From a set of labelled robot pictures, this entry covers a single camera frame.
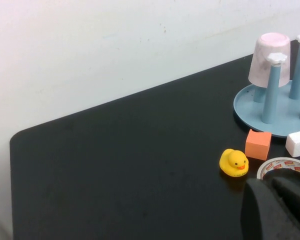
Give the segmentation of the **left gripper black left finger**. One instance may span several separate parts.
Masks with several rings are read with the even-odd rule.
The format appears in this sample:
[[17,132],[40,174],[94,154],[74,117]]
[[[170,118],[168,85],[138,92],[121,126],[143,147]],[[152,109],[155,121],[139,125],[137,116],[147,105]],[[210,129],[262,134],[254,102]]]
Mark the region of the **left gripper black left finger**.
[[244,187],[240,225],[244,240],[296,240],[299,228],[270,187],[249,179]]

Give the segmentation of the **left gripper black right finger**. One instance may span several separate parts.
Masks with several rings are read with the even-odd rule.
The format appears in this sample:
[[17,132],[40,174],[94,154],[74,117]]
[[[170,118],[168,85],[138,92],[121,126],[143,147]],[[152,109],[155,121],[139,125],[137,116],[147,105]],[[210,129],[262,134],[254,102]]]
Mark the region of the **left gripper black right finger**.
[[300,185],[284,177],[274,177],[271,187],[274,190],[272,239],[300,240]]

